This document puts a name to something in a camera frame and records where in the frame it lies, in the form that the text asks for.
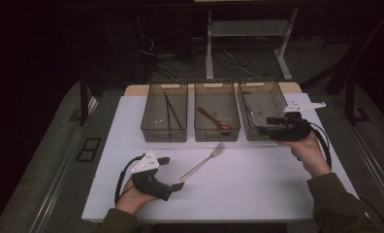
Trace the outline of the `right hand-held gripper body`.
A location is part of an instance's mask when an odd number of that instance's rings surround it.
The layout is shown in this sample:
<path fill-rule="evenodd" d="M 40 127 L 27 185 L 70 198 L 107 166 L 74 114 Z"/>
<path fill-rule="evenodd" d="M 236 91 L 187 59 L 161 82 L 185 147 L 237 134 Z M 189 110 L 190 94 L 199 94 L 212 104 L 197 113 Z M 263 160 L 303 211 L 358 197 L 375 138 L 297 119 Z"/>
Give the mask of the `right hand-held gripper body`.
<path fill-rule="evenodd" d="M 293 102 L 283 108 L 284 116 L 281 124 L 274 129 L 272 140 L 283 142 L 297 142 L 305 139 L 311 132 L 310 123 L 303 119 L 302 111 L 324 108 L 325 102 L 321 103 L 296 103 Z"/>

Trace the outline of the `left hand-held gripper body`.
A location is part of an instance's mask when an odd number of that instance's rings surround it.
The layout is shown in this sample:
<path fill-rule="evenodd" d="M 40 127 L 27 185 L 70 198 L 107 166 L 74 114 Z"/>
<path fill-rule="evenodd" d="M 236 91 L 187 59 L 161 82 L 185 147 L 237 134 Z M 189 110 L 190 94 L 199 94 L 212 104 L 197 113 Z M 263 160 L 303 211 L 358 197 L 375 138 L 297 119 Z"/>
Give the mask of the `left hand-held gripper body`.
<path fill-rule="evenodd" d="M 132 181 L 138 191 L 168 201 L 173 191 L 169 185 L 161 183 L 155 178 L 158 168 L 161 166 L 157 159 L 153 150 L 145 153 L 131 169 Z"/>

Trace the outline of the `smoky clear plastic bin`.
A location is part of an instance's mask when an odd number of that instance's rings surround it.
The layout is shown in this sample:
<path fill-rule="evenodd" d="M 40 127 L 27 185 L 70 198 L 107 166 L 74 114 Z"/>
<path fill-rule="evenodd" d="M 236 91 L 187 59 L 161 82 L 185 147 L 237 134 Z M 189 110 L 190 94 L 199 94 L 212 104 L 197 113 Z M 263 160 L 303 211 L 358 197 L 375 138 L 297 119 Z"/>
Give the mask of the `smoky clear plastic bin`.
<path fill-rule="evenodd" d="M 172 111 L 171 130 L 168 130 L 166 101 L 169 97 L 182 124 L 180 130 Z M 188 81 L 153 81 L 149 85 L 141 129 L 149 143 L 185 143 L 187 141 Z"/>
<path fill-rule="evenodd" d="M 197 142 L 235 142 L 240 133 L 240 115 L 235 87 L 231 80 L 201 80 L 195 82 L 194 129 Z M 232 129 L 222 130 L 201 114 L 202 107 Z"/>
<path fill-rule="evenodd" d="M 272 141 L 258 134 L 248 120 L 241 94 L 245 92 L 245 98 L 254 112 L 259 126 L 278 128 L 278 125 L 267 124 L 266 117 L 283 117 L 283 108 L 287 102 L 282 94 L 281 88 L 276 82 L 261 82 L 257 79 L 241 79 L 238 82 L 237 97 L 240 107 L 240 116 L 243 123 L 245 137 L 248 141 Z"/>

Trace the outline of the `steel fork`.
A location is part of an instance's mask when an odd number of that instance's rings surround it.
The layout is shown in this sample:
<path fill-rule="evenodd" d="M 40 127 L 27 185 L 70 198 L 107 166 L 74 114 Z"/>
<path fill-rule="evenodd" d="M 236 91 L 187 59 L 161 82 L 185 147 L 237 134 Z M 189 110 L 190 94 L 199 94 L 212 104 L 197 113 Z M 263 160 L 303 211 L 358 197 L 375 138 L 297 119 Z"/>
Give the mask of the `steel fork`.
<path fill-rule="evenodd" d="M 212 158 L 217 157 L 224 149 L 225 149 L 225 144 L 220 143 L 215 149 L 212 150 L 212 152 L 209 154 L 209 156 L 207 158 L 205 158 L 203 161 L 201 161 L 199 164 L 197 164 L 195 167 L 193 167 L 191 170 L 189 170 L 187 173 L 185 173 L 179 180 L 181 182 L 185 182 L 196 171 L 198 171 L 206 162 L 208 162 Z"/>

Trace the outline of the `brown wooden spoon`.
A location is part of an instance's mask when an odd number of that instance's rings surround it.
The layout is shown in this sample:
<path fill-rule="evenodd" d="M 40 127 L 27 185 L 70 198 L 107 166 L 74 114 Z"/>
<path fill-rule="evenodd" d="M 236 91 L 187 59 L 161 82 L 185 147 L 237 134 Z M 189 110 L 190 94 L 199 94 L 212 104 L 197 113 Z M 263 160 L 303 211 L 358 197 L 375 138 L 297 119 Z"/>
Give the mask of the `brown wooden spoon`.
<path fill-rule="evenodd" d="M 219 129 L 222 129 L 222 130 L 229 130 L 229 129 L 232 129 L 232 126 L 225 123 L 225 122 L 222 122 L 220 121 L 219 119 L 217 119 L 216 117 L 214 117 L 213 115 L 211 115 L 210 113 L 208 113 L 204 108 L 202 107 L 198 107 L 197 110 L 203 114 L 205 117 L 209 118 L 210 120 L 212 120 Z"/>

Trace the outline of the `person's left hand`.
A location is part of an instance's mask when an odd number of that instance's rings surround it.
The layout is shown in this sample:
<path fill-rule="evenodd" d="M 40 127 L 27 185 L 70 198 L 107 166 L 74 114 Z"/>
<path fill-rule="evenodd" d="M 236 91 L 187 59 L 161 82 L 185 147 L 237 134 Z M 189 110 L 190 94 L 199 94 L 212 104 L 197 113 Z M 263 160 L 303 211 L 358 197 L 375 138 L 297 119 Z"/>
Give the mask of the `person's left hand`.
<path fill-rule="evenodd" d="M 129 179 L 115 207 L 122 212 L 135 215 L 143 206 L 154 200 L 156 197 L 135 189 L 132 180 Z"/>

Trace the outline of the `person's right hand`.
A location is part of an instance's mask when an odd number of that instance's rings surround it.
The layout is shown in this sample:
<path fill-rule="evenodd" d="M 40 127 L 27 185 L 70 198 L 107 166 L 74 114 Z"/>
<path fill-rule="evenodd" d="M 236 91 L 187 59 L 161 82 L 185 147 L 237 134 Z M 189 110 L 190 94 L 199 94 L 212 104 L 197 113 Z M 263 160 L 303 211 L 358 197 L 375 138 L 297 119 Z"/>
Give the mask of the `person's right hand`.
<path fill-rule="evenodd" d="M 292 154 L 299 158 L 312 178 L 331 173 L 331 168 L 326 162 L 318 139 L 313 132 L 301 141 L 281 141 L 279 144 L 291 149 Z"/>

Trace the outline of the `black metal stand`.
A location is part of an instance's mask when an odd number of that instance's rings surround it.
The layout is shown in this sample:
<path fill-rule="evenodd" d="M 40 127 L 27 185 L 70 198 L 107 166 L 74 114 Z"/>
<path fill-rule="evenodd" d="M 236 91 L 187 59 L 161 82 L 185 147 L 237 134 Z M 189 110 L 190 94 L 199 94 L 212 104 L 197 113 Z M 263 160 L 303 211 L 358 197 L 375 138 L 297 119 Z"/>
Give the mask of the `black metal stand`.
<path fill-rule="evenodd" d="M 370 118 L 363 108 L 355 106 L 356 82 L 350 80 L 346 84 L 345 116 L 352 125 L 358 122 L 369 122 Z"/>

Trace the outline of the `black slanted stand leg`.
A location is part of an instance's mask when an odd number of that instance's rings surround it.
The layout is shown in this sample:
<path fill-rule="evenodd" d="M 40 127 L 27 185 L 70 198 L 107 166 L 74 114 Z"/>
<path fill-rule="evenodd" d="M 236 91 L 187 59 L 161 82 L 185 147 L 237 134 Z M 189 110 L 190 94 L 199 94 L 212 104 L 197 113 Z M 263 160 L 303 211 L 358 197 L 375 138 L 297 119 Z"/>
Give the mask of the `black slanted stand leg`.
<path fill-rule="evenodd" d="M 351 73 L 383 24 L 384 13 L 379 14 L 372 22 L 366 20 L 360 23 L 358 35 L 337 64 L 334 75 L 326 86 L 328 94 L 339 94 L 348 83 Z"/>

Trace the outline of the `metal floor rail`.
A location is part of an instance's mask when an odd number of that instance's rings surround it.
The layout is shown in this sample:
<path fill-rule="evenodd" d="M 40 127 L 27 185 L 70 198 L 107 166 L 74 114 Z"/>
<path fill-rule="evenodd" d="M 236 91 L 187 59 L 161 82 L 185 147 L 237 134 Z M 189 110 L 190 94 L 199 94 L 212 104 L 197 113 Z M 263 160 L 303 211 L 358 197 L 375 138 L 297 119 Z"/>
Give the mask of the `metal floor rail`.
<path fill-rule="evenodd" d="M 65 100 L 38 147 L 34 176 L 46 188 L 27 233 L 87 233 L 94 224 L 81 214 L 92 168 L 76 161 L 92 119 L 80 121 L 80 102 Z"/>
<path fill-rule="evenodd" d="M 351 125 L 350 132 L 384 196 L 384 126 L 361 122 Z"/>

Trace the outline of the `white desk frame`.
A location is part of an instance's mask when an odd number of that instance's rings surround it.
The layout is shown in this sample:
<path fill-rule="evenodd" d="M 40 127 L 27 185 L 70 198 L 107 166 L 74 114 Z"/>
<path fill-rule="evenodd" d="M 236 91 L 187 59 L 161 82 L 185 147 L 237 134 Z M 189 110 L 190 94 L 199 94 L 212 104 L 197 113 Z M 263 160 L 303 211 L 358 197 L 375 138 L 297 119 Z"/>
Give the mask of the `white desk frame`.
<path fill-rule="evenodd" d="M 214 78 L 212 59 L 212 39 L 220 37 L 268 37 L 281 38 L 280 47 L 273 51 L 274 57 L 285 81 L 292 81 L 293 77 L 285 61 L 286 51 L 292 29 L 295 25 L 299 9 L 293 8 L 285 19 L 254 19 L 254 20 L 214 20 L 213 12 L 208 12 L 207 23 L 207 52 L 206 77 Z"/>

